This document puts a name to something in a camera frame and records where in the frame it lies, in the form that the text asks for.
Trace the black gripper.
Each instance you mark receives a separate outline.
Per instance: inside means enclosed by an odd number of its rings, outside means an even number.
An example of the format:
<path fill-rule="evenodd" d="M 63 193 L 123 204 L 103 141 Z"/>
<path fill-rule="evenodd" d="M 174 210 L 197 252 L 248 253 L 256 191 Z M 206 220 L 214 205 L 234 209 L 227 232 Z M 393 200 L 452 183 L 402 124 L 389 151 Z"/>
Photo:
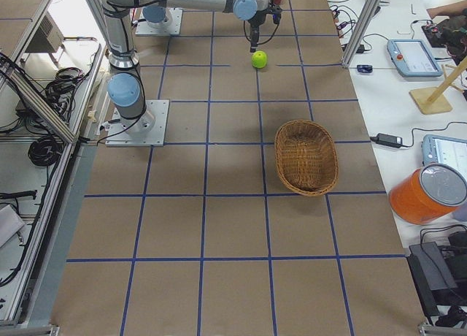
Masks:
<path fill-rule="evenodd" d="M 266 20 L 266 10 L 258 10 L 250 19 L 250 52 L 255 52 L 260 39 L 260 27 Z"/>

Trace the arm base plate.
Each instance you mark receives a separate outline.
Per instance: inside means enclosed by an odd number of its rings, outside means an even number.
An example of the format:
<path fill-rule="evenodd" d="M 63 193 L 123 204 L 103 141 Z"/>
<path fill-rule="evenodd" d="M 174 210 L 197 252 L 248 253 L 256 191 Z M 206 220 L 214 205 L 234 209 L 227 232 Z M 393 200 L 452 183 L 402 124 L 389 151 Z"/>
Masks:
<path fill-rule="evenodd" d="M 111 147 L 163 146 L 169 114 L 169 100 L 147 100 L 145 114 L 134 124 L 121 119 L 115 108 L 112 114 L 117 123 L 111 123 L 109 136 L 104 140 Z"/>
<path fill-rule="evenodd" d="M 181 22 L 181 8 L 144 7 L 136 24 L 136 35 L 140 37 L 178 36 Z"/>

